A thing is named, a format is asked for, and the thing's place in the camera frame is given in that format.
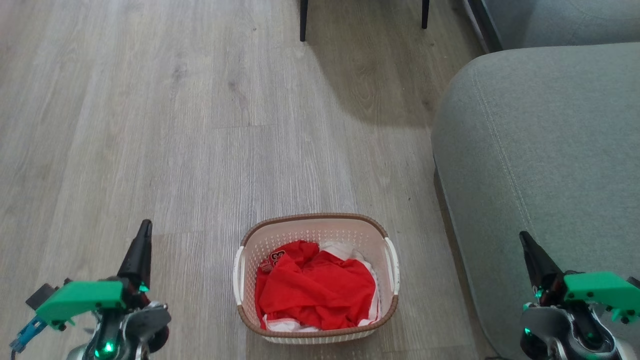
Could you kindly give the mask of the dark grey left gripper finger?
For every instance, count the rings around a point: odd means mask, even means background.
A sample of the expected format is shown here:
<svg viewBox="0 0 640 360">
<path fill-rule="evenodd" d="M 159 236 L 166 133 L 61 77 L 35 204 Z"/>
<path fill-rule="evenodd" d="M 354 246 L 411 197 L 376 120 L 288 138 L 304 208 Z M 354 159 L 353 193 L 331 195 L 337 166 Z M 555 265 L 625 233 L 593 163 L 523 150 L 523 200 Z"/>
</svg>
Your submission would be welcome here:
<svg viewBox="0 0 640 360">
<path fill-rule="evenodd" d="M 150 290 L 152 239 L 153 222 L 150 219 L 144 219 L 117 272 L 117 278 L 123 283 L 128 297 L 144 294 Z"/>
</svg>

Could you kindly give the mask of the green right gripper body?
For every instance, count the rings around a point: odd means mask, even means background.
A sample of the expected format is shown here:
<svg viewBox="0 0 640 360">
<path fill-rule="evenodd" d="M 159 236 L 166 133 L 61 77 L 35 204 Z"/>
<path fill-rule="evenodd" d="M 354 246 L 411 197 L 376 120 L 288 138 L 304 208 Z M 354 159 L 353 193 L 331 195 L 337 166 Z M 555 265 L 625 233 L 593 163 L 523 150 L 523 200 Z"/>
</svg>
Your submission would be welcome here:
<svg viewBox="0 0 640 360">
<path fill-rule="evenodd" d="M 640 314 L 639 282 L 624 280 L 613 272 L 584 272 L 565 275 L 564 300 L 604 305 L 611 312 L 612 321 L 631 324 Z"/>
</svg>

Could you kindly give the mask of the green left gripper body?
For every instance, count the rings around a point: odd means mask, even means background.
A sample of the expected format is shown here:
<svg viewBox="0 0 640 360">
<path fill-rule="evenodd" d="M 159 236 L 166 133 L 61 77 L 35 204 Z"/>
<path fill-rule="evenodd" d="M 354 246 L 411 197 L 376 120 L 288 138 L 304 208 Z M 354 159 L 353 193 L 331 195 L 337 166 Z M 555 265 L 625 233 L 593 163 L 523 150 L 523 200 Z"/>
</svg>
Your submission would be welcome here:
<svg viewBox="0 0 640 360">
<path fill-rule="evenodd" d="M 121 281 L 71 281 L 48 297 L 35 314 L 48 326 L 75 325 L 73 317 L 87 312 L 126 309 Z"/>
</svg>

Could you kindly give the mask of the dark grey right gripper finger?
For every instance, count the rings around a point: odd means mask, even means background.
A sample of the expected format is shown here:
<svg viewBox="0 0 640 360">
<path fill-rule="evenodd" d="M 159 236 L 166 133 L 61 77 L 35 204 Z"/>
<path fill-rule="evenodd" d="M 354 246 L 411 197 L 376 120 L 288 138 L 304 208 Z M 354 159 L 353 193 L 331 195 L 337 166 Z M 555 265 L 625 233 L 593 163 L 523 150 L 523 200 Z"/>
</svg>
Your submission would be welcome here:
<svg viewBox="0 0 640 360">
<path fill-rule="evenodd" d="M 526 271 L 538 302 L 562 302 L 566 294 L 565 272 L 528 231 L 519 233 Z"/>
</svg>

